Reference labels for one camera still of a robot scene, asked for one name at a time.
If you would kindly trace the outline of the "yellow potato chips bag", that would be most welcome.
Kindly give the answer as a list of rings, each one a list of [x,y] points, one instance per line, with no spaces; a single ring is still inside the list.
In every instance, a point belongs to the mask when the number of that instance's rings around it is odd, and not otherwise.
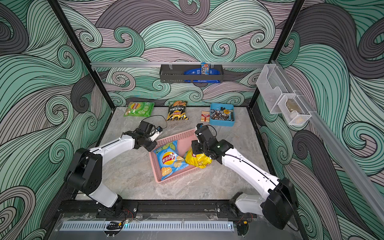
[[[212,163],[212,159],[207,157],[204,153],[195,155],[193,150],[188,150],[184,155],[184,160],[188,165],[204,169]]]

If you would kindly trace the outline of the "pink plastic basket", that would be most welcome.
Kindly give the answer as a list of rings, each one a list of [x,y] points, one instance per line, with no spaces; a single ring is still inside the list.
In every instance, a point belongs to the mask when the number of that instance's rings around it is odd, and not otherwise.
[[[174,145],[176,147],[175,152],[180,157],[183,157],[184,154],[191,149],[192,141],[194,140],[197,140],[197,137],[195,135],[195,129],[187,130],[187,131],[157,140],[157,145],[155,149],[149,153],[149,157],[150,157],[154,178],[158,184],[179,179],[183,176],[186,176],[187,174],[190,174],[191,172],[195,172],[199,170],[199,168],[189,165],[188,167],[182,170],[179,170],[176,173],[173,173],[170,177],[167,177],[166,179],[162,180],[163,175],[162,175],[161,167],[159,165],[159,161],[157,159],[155,150],[162,148],[163,146]]]

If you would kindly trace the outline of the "green potato chips bag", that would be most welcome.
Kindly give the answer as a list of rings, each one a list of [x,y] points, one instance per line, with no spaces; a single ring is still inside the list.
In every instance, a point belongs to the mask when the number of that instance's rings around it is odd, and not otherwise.
[[[125,117],[150,117],[155,103],[152,102],[130,102],[124,113]]]

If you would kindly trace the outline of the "blue potato chips bag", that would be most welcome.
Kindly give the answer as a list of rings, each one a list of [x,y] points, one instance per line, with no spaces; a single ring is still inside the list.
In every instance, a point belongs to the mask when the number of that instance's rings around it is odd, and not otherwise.
[[[155,151],[155,154],[159,162],[162,181],[175,172],[181,171],[189,166],[185,159],[179,156],[172,148],[159,148]]]

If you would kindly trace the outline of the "black potato chips bag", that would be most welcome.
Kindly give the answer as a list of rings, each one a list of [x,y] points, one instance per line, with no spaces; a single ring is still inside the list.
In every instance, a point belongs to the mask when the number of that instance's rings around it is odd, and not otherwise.
[[[188,120],[186,115],[187,101],[176,101],[169,106],[167,121]]]

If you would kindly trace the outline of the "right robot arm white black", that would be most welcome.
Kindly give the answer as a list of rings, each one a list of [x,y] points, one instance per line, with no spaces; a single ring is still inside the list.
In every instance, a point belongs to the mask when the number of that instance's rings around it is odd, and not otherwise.
[[[233,170],[248,182],[257,195],[240,194],[234,204],[241,213],[264,216],[277,229],[284,229],[298,206],[293,183],[287,178],[267,173],[244,157],[232,144],[225,140],[192,141],[195,155],[204,154]]]

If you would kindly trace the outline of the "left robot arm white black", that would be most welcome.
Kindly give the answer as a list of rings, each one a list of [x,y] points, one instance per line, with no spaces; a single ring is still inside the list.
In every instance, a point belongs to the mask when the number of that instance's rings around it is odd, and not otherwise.
[[[64,176],[65,183],[106,208],[114,207],[119,195],[103,183],[103,166],[130,150],[143,147],[148,152],[152,151],[162,132],[162,127],[141,121],[134,131],[122,133],[116,140],[99,147],[76,150]]]

